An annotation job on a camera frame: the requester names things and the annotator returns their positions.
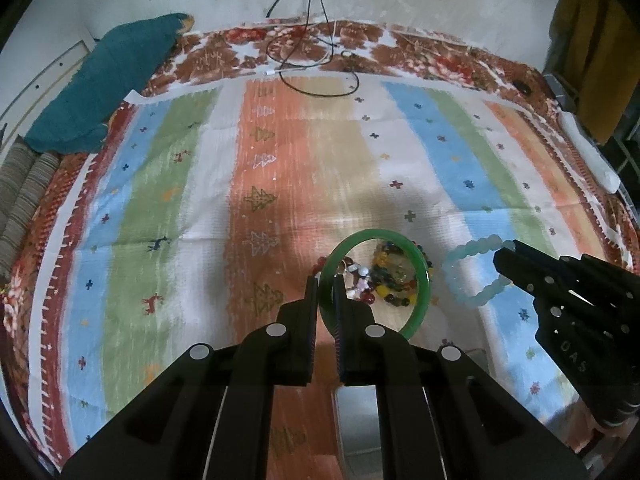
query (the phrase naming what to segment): orange stripe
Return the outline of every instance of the orange stripe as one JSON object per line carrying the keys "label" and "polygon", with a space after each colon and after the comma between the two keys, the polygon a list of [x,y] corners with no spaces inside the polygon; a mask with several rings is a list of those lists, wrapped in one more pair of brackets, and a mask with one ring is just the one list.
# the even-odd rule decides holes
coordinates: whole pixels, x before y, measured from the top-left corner
{"label": "orange stripe", "polygon": [[574,237],[578,252],[606,260],[600,239],[593,231],[591,221],[580,204],[580,197],[538,139],[538,134],[532,131],[515,110],[488,101],[485,101],[484,104],[520,145],[522,151],[542,177],[546,188],[551,193],[556,209],[562,215]]}
{"label": "orange stripe", "polygon": [[[227,311],[237,342],[275,320],[282,303],[302,296],[319,256],[306,99],[280,82],[246,85],[225,248]],[[276,160],[262,167],[256,163],[263,154],[265,162]],[[321,321],[315,361],[310,386],[276,388],[268,478],[341,478],[331,406],[335,353]]]}

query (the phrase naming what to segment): yellow bead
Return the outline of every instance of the yellow bead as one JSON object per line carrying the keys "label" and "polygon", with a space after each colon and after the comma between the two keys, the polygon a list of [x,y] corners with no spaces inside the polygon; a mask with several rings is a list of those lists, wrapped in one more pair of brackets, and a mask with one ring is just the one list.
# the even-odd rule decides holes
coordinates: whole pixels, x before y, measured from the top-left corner
{"label": "yellow bead", "polygon": [[376,292],[382,297],[382,298],[386,298],[389,294],[391,294],[391,290],[388,288],[388,286],[385,285],[379,285],[376,287]]}

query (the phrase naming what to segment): brown fabric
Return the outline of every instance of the brown fabric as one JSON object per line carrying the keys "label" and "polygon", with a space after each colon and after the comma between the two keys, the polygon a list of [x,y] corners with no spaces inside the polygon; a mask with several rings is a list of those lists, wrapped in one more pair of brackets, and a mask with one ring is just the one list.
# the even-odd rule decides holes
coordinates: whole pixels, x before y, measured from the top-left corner
{"label": "brown fabric", "polygon": [[640,79],[640,32],[616,0],[560,0],[552,28],[571,34],[559,72],[578,92],[578,118],[607,142]]}

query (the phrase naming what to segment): gray striped cushion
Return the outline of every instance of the gray striped cushion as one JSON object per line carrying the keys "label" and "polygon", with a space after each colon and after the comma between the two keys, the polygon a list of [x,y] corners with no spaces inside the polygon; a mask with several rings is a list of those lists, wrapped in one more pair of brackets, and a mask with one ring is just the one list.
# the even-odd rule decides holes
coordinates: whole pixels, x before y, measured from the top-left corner
{"label": "gray striped cushion", "polygon": [[0,234],[4,232],[9,212],[14,206],[18,192],[27,178],[27,173],[36,160],[34,152],[24,141],[17,137],[0,168]]}
{"label": "gray striped cushion", "polygon": [[27,174],[0,238],[0,276],[10,279],[27,227],[59,164],[57,155],[43,153]]}

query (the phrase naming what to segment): teal cloth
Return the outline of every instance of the teal cloth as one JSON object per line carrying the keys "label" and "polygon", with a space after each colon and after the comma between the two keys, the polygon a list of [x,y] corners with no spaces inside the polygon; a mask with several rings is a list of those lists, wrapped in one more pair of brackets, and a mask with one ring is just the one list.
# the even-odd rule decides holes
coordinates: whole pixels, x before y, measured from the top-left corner
{"label": "teal cloth", "polygon": [[98,152],[105,122],[130,90],[140,92],[166,59],[187,14],[111,29],[24,137],[36,152]]}

